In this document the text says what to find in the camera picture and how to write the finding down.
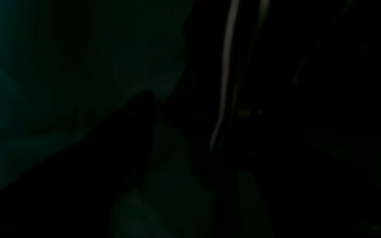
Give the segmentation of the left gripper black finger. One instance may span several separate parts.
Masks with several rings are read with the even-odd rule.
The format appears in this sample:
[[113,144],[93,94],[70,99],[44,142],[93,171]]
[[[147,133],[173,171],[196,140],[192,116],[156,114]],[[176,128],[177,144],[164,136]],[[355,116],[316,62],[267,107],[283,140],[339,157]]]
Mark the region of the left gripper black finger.
[[141,182],[154,144],[155,96],[134,96],[83,140],[0,190],[0,238],[109,238],[118,196]]

